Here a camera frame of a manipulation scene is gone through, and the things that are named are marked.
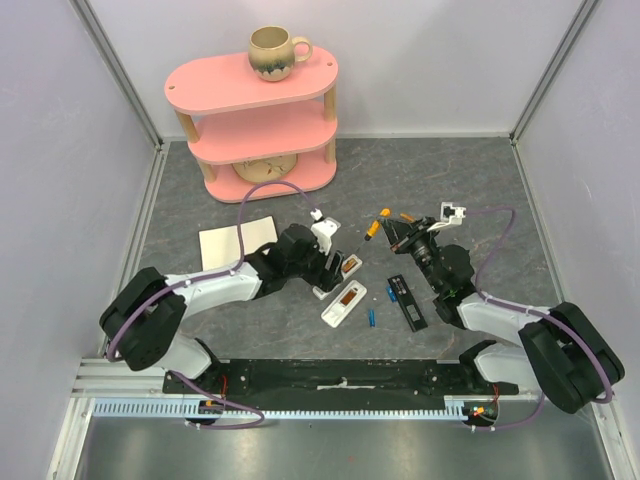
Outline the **white air conditioner remote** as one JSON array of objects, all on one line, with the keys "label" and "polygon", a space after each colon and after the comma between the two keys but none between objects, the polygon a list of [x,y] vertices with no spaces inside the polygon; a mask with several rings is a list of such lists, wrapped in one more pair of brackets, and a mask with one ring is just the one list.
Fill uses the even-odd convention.
[{"label": "white air conditioner remote", "polygon": [[[356,254],[351,254],[350,256],[348,256],[344,260],[341,267],[342,282],[346,282],[351,276],[353,276],[361,268],[362,265],[363,265],[363,261]],[[336,289],[337,289],[337,286],[335,286],[329,292],[325,292],[325,291],[322,291],[319,287],[313,287],[312,293],[319,300],[324,300]]]}]

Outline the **orange handled screwdriver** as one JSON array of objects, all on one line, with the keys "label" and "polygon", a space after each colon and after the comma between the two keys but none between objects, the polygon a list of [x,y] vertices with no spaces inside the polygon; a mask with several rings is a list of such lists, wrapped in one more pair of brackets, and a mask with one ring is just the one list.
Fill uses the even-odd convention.
[{"label": "orange handled screwdriver", "polygon": [[382,226],[382,220],[387,218],[387,217],[389,217],[391,215],[391,213],[392,213],[392,211],[391,211],[390,208],[383,208],[378,213],[378,215],[376,216],[375,220],[371,223],[369,228],[366,230],[362,242],[360,243],[360,245],[354,251],[355,254],[357,254],[359,252],[359,250],[378,233],[378,231],[380,230],[380,228]]}]

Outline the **white remote with back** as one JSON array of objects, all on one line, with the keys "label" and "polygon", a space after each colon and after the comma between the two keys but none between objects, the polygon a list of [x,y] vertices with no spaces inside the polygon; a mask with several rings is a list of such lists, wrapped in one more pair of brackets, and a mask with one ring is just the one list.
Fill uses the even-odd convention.
[{"label": "white remote with back", "polygon": [[321,320],[331,328],[339,327],[367,293],[360,282],[350,281],[321,313]]}]

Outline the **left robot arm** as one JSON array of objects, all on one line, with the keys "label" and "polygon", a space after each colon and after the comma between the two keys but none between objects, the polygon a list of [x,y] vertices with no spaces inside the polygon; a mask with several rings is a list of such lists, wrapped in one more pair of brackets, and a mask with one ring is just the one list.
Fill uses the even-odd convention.
[{"label": "left robot arm", "polygon": [[333,252],[340,224],[327,217],[306,227],[292,224],[274,242],[236,265],[188,275],[140,270],[102,313],[99,325],[132,371],[157,366],[176,371],[198,393],[219,382],[219,361],[204,342],[178,332],[183,320],[221,305],[251,301],[301,279],[324,292],[342,283],[345,255]]}]

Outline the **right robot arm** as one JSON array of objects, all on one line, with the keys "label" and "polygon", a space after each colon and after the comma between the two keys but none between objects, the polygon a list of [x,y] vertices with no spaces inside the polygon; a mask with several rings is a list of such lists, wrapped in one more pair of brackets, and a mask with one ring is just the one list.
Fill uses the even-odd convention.
[{"label": "right robot arm", "polygon": [[435,310],[443,322],[495,337],[472,350],[471,360],[458,368],[465,391],[477,394],[492,383],[509,383],[541,392],[570,414],[610,400],[625,368],[577,305],[525,306],[479,290],[469,251],[439,245],[432,217],[391,219],[384,230],[394,254],[413,258],[436,295]]}]

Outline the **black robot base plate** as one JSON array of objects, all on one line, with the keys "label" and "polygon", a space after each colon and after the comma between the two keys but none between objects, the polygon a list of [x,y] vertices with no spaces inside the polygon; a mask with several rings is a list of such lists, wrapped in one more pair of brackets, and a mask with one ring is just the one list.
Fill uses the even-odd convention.
[{"label": "black robot base plate", "polygon": [[321,391],[360,387],[429,396],[516,395],[510,383],[484,380],[469,365],[436,360],[220,360],[193,380],[210,393],[249,396],[286,391]]}]

